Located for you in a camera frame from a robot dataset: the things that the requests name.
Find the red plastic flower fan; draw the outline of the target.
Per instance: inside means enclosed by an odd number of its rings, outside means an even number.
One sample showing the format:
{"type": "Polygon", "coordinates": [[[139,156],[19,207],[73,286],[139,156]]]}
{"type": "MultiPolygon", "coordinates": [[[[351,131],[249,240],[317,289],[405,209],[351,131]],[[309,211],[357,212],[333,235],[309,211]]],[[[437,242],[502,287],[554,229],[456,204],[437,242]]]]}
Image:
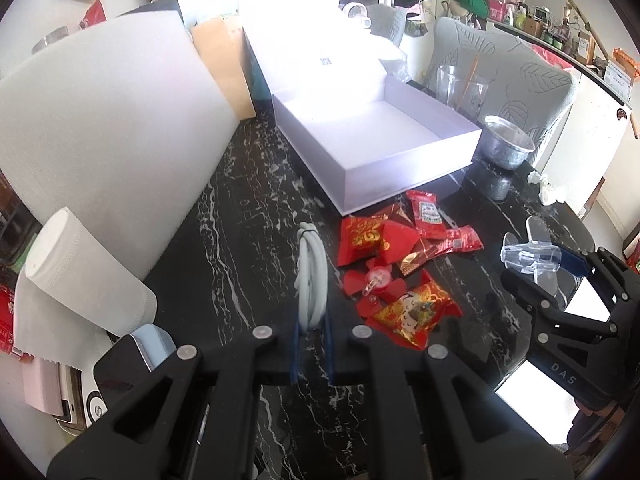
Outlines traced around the red plastic flower fan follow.
{"type": "Polygon", "coordinates": [[[356,299],[360,318],[370,318],[407,292],[402,278],[393,277],[393,268],[379,258],[366,262],[367,271],[348,270],[343,276],[343,292],[356,299]]]}

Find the pink box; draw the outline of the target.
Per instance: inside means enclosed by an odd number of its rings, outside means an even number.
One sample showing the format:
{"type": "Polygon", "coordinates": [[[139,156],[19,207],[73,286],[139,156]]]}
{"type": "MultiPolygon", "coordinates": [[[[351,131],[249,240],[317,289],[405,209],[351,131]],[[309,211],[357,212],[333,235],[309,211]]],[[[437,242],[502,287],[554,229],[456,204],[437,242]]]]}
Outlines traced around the pink box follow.
{"type": "Polygon", "coordinates": [[[36,410],[62,417],[64,415],[58,363],[34,356],[22,367],[25,402],[36,410]]]}

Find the white foam board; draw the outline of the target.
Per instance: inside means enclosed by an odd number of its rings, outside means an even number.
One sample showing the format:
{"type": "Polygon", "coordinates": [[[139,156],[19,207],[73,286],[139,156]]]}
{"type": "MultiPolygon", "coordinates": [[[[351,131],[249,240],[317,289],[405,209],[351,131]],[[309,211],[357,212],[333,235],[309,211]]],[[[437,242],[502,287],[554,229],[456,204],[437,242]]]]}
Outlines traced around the white foam board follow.
{"type": "Polygon", "coordinates": [[[138,278],[239,121],[174,11],[76,32],[1,81],[1,169],[40,222],[68,208],[138,278]]]}

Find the red ketchup sachet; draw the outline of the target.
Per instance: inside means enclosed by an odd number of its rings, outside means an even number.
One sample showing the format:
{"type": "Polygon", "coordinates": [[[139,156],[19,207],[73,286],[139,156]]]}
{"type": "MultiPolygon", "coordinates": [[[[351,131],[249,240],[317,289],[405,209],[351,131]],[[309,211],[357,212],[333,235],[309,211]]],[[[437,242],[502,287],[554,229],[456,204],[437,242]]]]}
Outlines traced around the red ketchup sachet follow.
{"type": "Polygon", "coordinates": [[[437,209],[437,195],[419,190],[406,192],[411,203],[413,222],[423,238],[427,240],[443,240],[447,227],[437,209]]]}

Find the metal bowl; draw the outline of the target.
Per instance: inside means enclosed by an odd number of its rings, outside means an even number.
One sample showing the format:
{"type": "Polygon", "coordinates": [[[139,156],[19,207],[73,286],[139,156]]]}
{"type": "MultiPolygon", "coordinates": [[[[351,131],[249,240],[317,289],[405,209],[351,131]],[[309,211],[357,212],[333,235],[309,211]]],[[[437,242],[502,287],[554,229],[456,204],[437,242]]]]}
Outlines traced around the metal bowl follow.
{"type": "Polygon", "coordinates": [[[532,138],[517,125],[496,116],[483,119],[478,149],[487,160],[504,170],[515,170],[536,150],[532,138]]]}

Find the white paper towel roll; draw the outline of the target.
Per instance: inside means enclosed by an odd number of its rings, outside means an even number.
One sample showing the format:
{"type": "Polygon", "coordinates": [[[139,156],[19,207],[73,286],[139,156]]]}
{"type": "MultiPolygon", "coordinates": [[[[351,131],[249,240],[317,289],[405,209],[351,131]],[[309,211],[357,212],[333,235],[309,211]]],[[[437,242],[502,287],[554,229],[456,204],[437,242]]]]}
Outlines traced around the white paper towel roll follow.
{"type": "Polygon", "coordinates": [[[157,300],[66,207],[43,226],[15,287],[14,344],[37,358],[85,370],[110,336],[150,324],[157,300]]]}

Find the white small appliance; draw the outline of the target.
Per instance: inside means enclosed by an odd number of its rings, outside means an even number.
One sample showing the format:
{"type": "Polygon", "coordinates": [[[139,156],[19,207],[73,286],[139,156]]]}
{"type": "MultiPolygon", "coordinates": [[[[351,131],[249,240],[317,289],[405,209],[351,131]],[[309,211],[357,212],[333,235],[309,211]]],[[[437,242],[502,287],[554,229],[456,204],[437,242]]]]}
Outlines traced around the white small appliance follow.
{"type": "Polygon", "coordinates": [[[368,15],[367,7],[360,2],[349,2],[342,7],[342,12],[352,26],[360,29],[369,29],[371,19],[368,15]]]}

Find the long red snack packet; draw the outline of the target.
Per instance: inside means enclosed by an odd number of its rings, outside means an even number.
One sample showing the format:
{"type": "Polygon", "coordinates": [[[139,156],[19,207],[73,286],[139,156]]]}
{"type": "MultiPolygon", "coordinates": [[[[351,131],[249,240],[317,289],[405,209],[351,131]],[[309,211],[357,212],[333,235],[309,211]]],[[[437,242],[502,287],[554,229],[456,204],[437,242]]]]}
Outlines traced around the long red snack packet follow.
{"type": "Polygon", "coordinates": [[[439,256],[452,252],[476,252],[483,248],[484,244],[472,226],[462,226],[448,229],[442,240],[421,238],[397,265],[400,273],[407,276],[439,256]]]}

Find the red gold triangular packet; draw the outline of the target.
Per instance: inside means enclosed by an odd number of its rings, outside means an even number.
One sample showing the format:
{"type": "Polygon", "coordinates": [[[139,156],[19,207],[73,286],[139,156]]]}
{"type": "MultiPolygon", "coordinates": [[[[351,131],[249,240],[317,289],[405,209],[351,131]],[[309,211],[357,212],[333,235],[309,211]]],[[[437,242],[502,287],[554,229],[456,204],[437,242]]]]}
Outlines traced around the red gold triangular packet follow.
{"type": "Polygon", "coordinates": [[[342,220],[337,265],[376,257],[383,266],[399,262],[420,240],[412,226],[390,219],[347,217],[342,220]]]}

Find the red gold snack packet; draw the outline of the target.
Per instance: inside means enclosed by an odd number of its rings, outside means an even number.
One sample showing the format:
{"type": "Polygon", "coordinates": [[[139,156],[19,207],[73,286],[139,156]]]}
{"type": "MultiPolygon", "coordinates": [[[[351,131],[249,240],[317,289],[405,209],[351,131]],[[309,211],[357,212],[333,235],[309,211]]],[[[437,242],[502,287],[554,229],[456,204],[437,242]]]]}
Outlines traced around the red gold snack packet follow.
{"type": "Polygon", "coordinates": [[[367,319],[367,326],[395,344],[413,350],[427,348],[428,338],[443,318],[461,318],[463,312],[434,281],[409,290],[367,319]]]}

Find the dark brown gold packet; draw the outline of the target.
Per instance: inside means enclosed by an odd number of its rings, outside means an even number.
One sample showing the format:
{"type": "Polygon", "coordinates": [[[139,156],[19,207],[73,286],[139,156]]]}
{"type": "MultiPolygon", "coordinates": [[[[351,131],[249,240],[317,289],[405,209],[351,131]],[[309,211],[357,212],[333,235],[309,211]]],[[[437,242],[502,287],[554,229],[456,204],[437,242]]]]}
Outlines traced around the dark brown gold packet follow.
{"type": "Polygon", "coordinates": [[[392,203],[388,206],[385,206],[381,210],[372,214],[372,218],[380,220],[390,220],[403,224],[404,226],[410,226],[410,228],[414,227],[414,223],[409,218],[404,206],[402,206],[402,203],[392,203]]]}

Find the white open gift box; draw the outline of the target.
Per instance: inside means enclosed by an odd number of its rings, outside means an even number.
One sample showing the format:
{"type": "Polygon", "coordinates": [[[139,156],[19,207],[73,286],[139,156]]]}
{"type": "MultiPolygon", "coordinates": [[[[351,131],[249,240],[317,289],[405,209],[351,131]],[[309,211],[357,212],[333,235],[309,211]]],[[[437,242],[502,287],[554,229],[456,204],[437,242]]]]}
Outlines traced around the white open gift box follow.
{"type": "Polygon", "coordinates": [[[340,214],[468,166],[480,127],[386,72],[337,0],[248,0],[276,122],[340,214]]]}

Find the crumpled white tissue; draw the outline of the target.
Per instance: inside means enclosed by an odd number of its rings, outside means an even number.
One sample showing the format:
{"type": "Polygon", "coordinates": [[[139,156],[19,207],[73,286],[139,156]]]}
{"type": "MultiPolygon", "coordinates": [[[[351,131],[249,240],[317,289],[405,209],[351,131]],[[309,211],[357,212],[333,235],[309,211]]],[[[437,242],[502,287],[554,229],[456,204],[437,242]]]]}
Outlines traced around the crumpled white tissue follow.
{"type": "Polygon", "coordinates": [[[555,203],[563,203],[560,192],[545,174],[534,170],[527,176],[527,182],[538,188],[538,200],[542,206],[549,207],[555,203]]]}

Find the grey leaf pattern chair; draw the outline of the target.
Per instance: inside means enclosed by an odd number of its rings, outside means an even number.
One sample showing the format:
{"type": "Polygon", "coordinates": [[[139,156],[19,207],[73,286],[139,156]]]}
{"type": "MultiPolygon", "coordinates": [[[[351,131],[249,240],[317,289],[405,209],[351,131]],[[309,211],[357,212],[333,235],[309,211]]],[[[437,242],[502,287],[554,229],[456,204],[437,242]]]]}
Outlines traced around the grey leaf pattern chair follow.
{"type": "Polygon", "coordinates": [[[440,66],[454,66],[464,76],[474,61],[477,76],[488,82],[480,116],[497,115],[521,128],[535,144],[527,160],[539,165],[556,123],[572,104],[576,90],[572,74],[549,64],[527,42],[507,32],[438,18],[424,86],[436,89],[440,66]]]}

